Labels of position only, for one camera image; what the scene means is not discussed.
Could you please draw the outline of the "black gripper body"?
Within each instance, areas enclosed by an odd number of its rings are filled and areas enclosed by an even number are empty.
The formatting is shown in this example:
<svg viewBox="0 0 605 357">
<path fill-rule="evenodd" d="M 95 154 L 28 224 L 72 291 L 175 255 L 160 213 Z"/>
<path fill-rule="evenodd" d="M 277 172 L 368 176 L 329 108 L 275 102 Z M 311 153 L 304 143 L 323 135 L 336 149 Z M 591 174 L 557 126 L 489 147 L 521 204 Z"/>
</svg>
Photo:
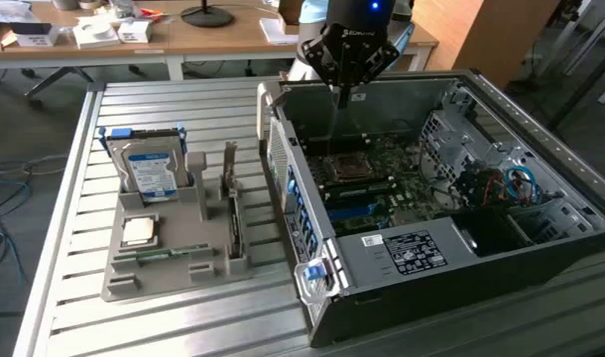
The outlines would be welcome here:
<svg viewBox="0 0 605 357">
<path fill-rule="evenodd" d="M 397 49 L 388 39 L 396 1 L 329 1 L 323 44 L 336 62 L 365 62 L 377 52 L 389 58 Z"/>
</svg>

